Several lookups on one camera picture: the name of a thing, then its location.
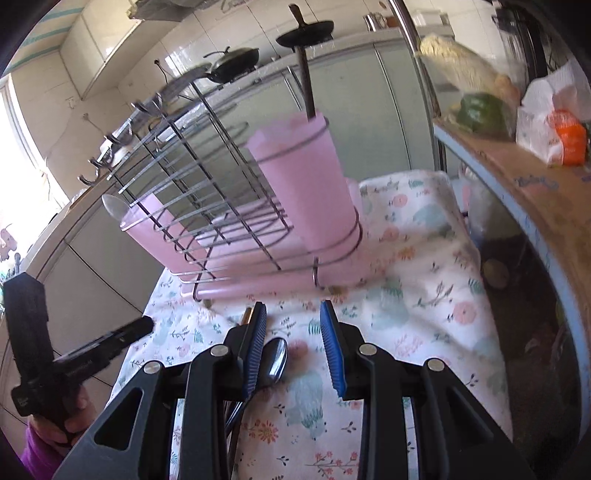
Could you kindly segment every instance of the wooden shelf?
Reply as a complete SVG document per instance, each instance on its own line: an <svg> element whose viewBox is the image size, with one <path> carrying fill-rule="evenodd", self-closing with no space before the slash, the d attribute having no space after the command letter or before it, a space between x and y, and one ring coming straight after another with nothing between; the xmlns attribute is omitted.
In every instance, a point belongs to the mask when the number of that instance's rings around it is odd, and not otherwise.
<svg viewBox="0 0 591 480"><path fill-rule="evenodd" d="M579 363L584 432L591 419L591 171L548 168L515 143L476 138L440 119L433 128L510 211L554 283Z"/></svg>

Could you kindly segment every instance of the ceiling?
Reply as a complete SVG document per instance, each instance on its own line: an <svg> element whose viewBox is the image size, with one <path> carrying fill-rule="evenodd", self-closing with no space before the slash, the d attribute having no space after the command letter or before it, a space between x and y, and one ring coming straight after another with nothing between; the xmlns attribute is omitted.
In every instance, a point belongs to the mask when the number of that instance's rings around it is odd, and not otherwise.
<svg viewBox="0 0 591 480"><path fill-rule="evenodd" d="M88 1L61 0L35 25L35 28L14 54L4 74L32 59L59 50L68 35L68 31L76 18L82 13Z"/></svg>

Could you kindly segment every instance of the pink cup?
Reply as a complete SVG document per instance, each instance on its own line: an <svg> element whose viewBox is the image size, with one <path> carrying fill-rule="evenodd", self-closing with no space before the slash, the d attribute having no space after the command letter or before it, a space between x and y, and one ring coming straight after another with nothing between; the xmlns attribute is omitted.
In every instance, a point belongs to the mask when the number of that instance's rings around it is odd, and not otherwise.
<svg viewBox="0 0 591 480"><path fill-rule="evenodd" d="M162 210L162 203L156 197L156 195L150 194L144 200L141 201L143 207L153 214L154 218L158 220L161 226L168 227L168 233L173 238L185 235L187 232L180 223L174 223L175 218L168 210ZM146 217L146 213L141 209L139 205L132 207L129 212L125 215L119 227L123 230L127 225ZM196 263L190 264L185 258L185 254L177 251L178 247L173 242L165 241L164 232L159 232L156 224L151 218L146 218L140 223L125 230L127 234L138 242L150 255L152 255L158 262L168 268L172 273L185 273L185 272L196 272L201 270L199 265ZM193 237L186 236L181 238L178 243L183 248L190 248L190 255L196 260L205 258L207 256L206 251L201 245L193 240ZM181 275L182 280L192 280L197 274Z"/></svg>
<svg viewBox="0 0 591 480"><path fill-rule="evenodd" d="M261 128L246 146L308 251L332 247L319 253L320 262L350 251L355 208L326 118L297 113Z"/></svg>

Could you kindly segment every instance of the electrical cord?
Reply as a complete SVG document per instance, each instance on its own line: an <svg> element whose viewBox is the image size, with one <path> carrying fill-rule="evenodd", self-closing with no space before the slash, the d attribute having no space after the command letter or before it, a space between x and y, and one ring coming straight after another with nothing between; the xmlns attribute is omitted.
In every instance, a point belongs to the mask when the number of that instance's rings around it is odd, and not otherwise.
<svg viewBox="0 0 591 480"><path fill-rule="evenodd" d="M159 68L159 70L162 72L162 75L164 75L164 81L168 85L168 75L173 76L173 74L172 73L168 73L166 70L164 70L164 68L160 64L160 60L159 59L154 60L154 65L156 65ZM188 97L188 96L185 96L185 95L181 95L180 93L178 94L178 97L179 98L184 98L185 100L191 100L191 101L195 100L194 98L191 98L191 97Z"/></svg>

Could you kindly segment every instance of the frying pan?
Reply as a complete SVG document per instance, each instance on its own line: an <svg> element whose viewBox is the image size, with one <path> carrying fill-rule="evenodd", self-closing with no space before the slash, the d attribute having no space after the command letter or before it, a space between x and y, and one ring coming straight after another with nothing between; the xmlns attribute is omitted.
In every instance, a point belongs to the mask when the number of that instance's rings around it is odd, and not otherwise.
<svg viewBox="0 0 591 480"><path fill-rule="evenodd" d="M230 51L227 47L224 51L213 51L204 55L207 58L215 53L223 53L223 57L213 64L207 74L207 78L216 83L227 83L242 73L251 70L259 60L258 48L237 48Z"/></svg>
<svg viewBox="0 0 591 480"><path fill-rule="evenodd" d="M298 22L298 28L277 37L276 42L285 48L295 50L296 47L311 47L332 38L335 22L324 20L308 24L297 5L291 4L290 10Z"/></svg>

